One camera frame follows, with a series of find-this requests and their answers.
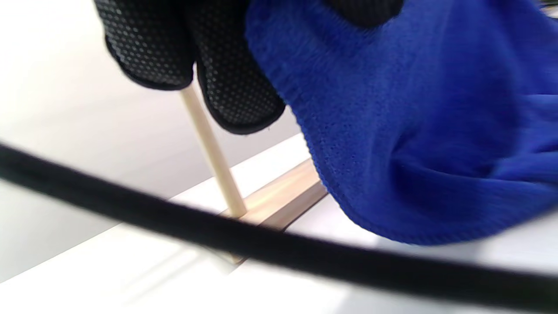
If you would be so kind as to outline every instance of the wooden frame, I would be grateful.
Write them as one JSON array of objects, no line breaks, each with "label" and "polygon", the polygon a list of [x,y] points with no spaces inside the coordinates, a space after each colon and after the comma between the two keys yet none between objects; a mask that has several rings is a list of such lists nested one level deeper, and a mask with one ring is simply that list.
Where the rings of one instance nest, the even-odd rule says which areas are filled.
[{"label": "wooden frame", "polygon": [[[246,199],[242,199],[194,86],[190,85],[181,90],[180,94],[196,129],[206,160],[227,203],[228,210],[224,215],[246,223],[284,230],[327,195],[312,160],[307,160]],[[244,261],[243,258],[228,253],[218,255],[233,264]]]}]

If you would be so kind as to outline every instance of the white table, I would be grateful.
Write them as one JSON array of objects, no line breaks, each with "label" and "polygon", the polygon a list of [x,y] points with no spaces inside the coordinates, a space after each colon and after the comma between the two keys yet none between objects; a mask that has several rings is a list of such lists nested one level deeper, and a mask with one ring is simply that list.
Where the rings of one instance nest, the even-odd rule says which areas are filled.
[{"label": "white table", "polygon": [[[233,174],[247,196],[306,158],[304,140],[297,135],[233,167]],[[214,213],[226,208],[212,179],[172,201]],[[328,196],[288,232],[429,258],[558,273],[558,214],[483,241],[420,248],[360,229]],[[252,260],[234,269],[193,245],[126,224],[0,284],[0,313],[43,312],[510,313],[355,287]]]}]

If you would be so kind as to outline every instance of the black dotted glove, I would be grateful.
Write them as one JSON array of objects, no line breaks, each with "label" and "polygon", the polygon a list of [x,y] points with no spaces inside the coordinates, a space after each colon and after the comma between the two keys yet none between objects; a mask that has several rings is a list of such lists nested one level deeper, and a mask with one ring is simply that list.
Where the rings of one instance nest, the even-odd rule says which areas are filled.
[{"label": "black dotted glove", "polygon": [[[285,104],[244,38],[250,0],[94,0],[107,47],[141,86],[164,91],[198,81],[213,119],[234,134],[275,122]],[[324,0],[360,27],[397,15],[402,0]]]}]

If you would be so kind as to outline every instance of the balsa wood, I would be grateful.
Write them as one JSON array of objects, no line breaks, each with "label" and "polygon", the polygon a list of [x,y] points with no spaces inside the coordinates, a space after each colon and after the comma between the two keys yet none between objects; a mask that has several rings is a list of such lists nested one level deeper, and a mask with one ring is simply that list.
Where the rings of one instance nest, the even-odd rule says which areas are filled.
[{"label": "balsa wood", "polygon": [[[312,160],[307,160],[245,198],[248,212],[240,220],[284,230],[326,195]],[[237,265],[245,261],[229,253],[218,255]]]}]

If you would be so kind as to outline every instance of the white surface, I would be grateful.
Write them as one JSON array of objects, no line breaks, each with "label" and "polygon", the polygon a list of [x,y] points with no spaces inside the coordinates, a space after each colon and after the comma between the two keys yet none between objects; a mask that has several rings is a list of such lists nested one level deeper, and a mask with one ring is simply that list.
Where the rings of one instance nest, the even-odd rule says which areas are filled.
[{"label": "white surface", "polygon": [[[211,177],[174,92],[130,82],[104,47],[92,0],[3,1],[0,140],[169,198]],[[298,133],[290,112],[233,136],[229,165]],[[114,226],[0,182],[0,282]]]},{"label": "white surface", "polygon": [[[234,168],[246,195],[271,181],[273,166],[307,157],[295,136]],[[218,213],[212,180],[173,201]],[[331,197],[288,229],[341,243],[429,258],[558,273],[558,215],[467,244],[420,248],[398,244],[350,222]],[[0,313],[511,313],[399,296],[247,261],[233,269],[207,251],[121,224],[0,284]]]}]

